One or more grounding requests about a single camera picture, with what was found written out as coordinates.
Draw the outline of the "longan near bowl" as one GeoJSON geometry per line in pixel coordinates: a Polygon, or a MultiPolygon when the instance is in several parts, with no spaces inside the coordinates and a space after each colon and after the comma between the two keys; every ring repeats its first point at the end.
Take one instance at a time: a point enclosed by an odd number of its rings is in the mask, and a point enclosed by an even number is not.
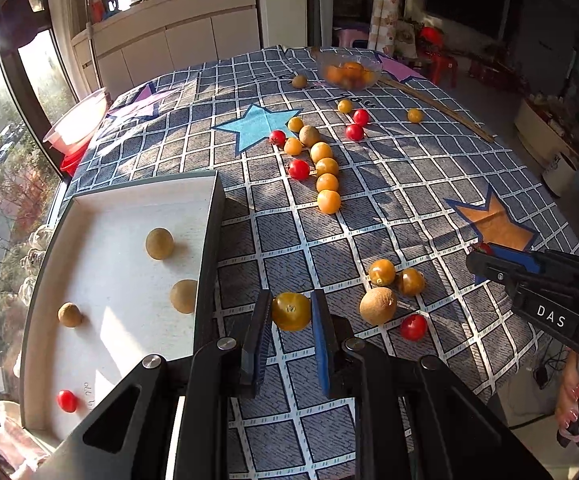
{"type": "Polygon", "coordinates": [[[308,79],[306,76],[303,75],[296,75],[292,80],[291,80],[291,85],[295,88],[295,89],[305,89],[308,87],[308,79]]]}

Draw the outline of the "red tomato pair upper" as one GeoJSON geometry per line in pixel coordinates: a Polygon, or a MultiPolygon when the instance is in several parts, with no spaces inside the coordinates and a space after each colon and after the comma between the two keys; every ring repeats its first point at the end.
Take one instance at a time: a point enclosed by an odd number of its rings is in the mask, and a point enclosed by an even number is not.
{"type": "Polygon", "coordinates": [[[370,115],[366,110],[356,110],[352,115],[353,122],[361,127],[369,125],[370,115]]]}

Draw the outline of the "red tomato pair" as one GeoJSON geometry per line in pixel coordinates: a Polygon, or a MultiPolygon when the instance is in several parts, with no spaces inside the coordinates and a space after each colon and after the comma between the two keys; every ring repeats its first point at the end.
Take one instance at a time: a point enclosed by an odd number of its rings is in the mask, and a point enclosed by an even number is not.
{"type": "Polygon", "coordinates": [[[350,124],[345,129],[345,136],[350,141],[360,142],[365,137],[364,129],[360,125],[350,124]]]}
{"type": "Polygon", "coordinates": [[[356,110],[352,115],[353,122],[361,127],[369,125],[370,115],[366,110],[356,110]]]}

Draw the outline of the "red tomato near star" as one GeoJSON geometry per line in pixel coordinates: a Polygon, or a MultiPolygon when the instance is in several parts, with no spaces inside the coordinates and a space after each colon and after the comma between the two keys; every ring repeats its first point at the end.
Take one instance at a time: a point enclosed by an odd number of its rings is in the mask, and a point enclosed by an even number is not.
{"type": "Polygon", "coordinates": [[[278,148],[284,148],[286,143],[286,134],[284,131],[276,129],[272,130],[268,137],[269,143],[277,146],[278,148]]]}

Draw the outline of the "red tomato pair lower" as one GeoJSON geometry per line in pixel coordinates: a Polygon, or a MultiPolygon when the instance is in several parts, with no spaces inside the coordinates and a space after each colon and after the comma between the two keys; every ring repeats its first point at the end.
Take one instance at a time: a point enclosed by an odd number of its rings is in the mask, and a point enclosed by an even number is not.
{"type": "Polygon", "coordinates": [[[345,136],[350,141],[360,142],[365,137],[364,129],[360,125],[350,124],[345,129],[345,136]]]}

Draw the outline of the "red plastic bucket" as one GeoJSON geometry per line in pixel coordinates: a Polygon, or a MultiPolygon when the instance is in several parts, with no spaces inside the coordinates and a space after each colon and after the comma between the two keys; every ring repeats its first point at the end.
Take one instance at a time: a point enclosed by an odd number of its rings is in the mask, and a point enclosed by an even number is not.
{"type": "Polygon", "coordinates": [[[86,143],[73,153],[64,156],[60,167],[64,174],[68,174],[71,178],[74,176],[82,157],[84,157],[84,154],[86,154],[86,151],[88,150],[88,146],[89,143],[86,143]]]}

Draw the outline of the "yellow cherry tomato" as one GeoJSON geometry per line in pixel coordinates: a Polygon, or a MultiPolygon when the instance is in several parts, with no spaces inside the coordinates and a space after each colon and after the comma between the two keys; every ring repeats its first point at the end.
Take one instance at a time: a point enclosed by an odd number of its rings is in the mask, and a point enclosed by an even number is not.
{"type": "Polygon", "coordinates": [[[282,292],[272,300],[272,319],[279,330],[299,332],[311,321],[310,300],[298,292],[282,292]]]}

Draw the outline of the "red cherry tomato with stem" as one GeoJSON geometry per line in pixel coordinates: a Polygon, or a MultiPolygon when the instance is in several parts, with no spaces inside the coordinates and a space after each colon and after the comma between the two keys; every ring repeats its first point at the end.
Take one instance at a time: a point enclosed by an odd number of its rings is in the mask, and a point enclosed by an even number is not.
{"type": "Polygon", "coordinates": [[[469,248],[470,252],[482,252],[483,254],[492,255],[493,249],[485,242],[478,242],[469,248]]]}

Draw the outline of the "glass fruit bowl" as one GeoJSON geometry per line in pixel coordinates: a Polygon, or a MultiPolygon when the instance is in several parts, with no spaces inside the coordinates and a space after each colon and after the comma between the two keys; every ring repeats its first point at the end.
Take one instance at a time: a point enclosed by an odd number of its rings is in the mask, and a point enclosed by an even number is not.
{"type": "Polygon", "coordinates": [[[360,91],[376,84],[382,75],[382,65],[375,58],[335,52],[315,55],[320,77],[336,88],[360,91]]]}

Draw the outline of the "white shallow tray box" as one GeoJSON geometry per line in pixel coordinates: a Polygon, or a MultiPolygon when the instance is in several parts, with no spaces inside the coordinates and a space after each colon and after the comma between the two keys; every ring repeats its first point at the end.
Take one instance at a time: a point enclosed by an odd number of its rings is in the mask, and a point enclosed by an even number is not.
{"type": "Polygon", "coordinates": [[[83,192],[67,204],[30,303],[20,361],[20,419],[56,448],[148,354],[190,356],[212,338],[224,188],[215,171],[148,178],[83,192]],[[167,229],[175,250],[145,252],[167,229]],[[198,282],[194,312],[171,306],[180,280],[198,282]],[[56,394],[78,396],[75,413],[56,394]]]}

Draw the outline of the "dark orange tomato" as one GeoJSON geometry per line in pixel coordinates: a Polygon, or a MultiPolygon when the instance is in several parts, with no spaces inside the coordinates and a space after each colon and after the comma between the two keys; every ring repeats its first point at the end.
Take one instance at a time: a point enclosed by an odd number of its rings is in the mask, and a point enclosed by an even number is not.
{"type": "Polygon", "coordinates": [[[397,289],[401,296],[414,297],[426,287],[424,275],[414,268],[403,269],[397,274],[397,289]]]}
{"type": "Polygon", "coordinates": [[[396,266],[388,259],[378,259],[370,264],[367,275],[373,285],[388,287],[396,280],[396,266]]]}

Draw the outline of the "brown longan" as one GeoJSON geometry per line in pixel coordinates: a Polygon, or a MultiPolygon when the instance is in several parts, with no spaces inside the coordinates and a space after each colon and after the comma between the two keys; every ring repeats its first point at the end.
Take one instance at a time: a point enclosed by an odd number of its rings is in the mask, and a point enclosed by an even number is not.
{"type": "Polygon", "coordinates": [[[299,141],[306,148],[312,148],[314,144],[320,141],[320,133],[314,126],[304,125],[298,133],[299,141]]]}
{"type": "Polygon", "coordinates": [[[173,284],[169,299],[171,306],[183,314],[194,312],[196,304],[196,292],[198,291],[198,282],[194,280],[180,280],[173,284]]]}
{"type": "Polygon", "coordinates": [[[359,304],[359,313],[365,322],[382,325],[389,322],[397,310],[397,299],[393,289],[375,287],[364,294],[359,304]]]}
{"type": "Polygon", "coordinates": [[[165,228],[155,228],[145,238],[145,252],[155,260],[169,258],[175,250],[175,240],[165,228]]]}

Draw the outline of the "small yellow tomato top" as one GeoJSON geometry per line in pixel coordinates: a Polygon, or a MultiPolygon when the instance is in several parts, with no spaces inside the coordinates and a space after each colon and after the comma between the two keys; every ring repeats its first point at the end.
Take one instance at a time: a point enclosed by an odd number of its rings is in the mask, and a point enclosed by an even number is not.
{"type": "Polygon", "coordinates": [[[297,133],[303,128],[303,121],[299,117],[293,117],[288,121],[288,129],[297,133]]]}

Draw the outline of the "orange tomato near star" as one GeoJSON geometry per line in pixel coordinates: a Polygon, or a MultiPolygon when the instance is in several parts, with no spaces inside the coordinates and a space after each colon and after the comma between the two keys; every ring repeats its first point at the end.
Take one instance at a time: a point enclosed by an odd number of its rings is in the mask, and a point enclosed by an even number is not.
{"type": "Polygon", "coordinates": [[[301,143],[297,138],[290,136],[286,139],[283,151],[286,155],[298,156],[301,151],[303,151],[303,143],[301,143]]]}

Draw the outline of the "yellow tomato far right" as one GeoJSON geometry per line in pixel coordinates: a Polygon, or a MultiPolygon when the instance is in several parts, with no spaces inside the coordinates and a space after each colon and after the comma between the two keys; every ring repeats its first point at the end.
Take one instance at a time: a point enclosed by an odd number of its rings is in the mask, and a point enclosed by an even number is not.
{"type": "Polygon", "coordinates": [[[408,121],[413,122],[413,124],[419,124],[424,119],[424,114],[422,110],[418,108],[410,108],[407,113],[408,121]]]}

